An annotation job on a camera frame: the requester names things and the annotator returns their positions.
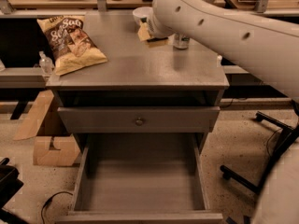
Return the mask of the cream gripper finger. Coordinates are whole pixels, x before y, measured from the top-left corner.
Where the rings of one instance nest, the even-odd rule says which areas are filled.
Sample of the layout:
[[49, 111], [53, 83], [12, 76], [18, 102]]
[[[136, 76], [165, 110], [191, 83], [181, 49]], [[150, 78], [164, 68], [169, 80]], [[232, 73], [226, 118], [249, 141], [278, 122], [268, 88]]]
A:
[[148, 30], [148, 25], [145, 22], [140, 23], [140, 27], [137, 34], [140, 41], [147, 41], [151, 39], [151, 35]]

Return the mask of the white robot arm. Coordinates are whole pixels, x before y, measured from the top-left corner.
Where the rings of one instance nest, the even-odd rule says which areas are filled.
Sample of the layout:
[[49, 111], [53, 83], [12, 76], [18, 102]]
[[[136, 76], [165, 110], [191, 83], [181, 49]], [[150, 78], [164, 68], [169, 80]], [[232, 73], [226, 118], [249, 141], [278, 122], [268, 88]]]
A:
[[[244, 14], [211, 0], [152, 0], [142, 40], [179, 33], [239, 65], [299, 102], [299, 33], [293, 23]], [[250, 224], [299, 224], [299, 155], [279, 147], [265, 169]]]

